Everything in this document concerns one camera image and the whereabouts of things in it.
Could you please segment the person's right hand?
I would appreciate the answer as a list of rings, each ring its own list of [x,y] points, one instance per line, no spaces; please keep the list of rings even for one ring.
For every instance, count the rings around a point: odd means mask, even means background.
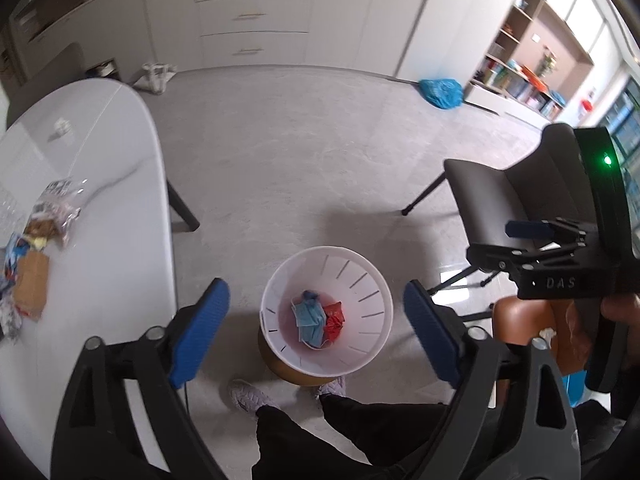
[[[624,323],[631,333],[639,333],[640,302],[637,294],[623,294],[604,298],[602,314],[610,321]]]

